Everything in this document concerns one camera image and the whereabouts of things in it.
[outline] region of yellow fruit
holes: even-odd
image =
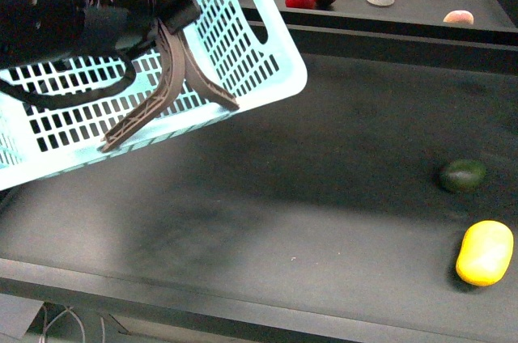
[[[456,260],[460,278],[475,286],[489,286],[500,281],[511,262],[512,232],[493,220],[473,224],[462,240]]]

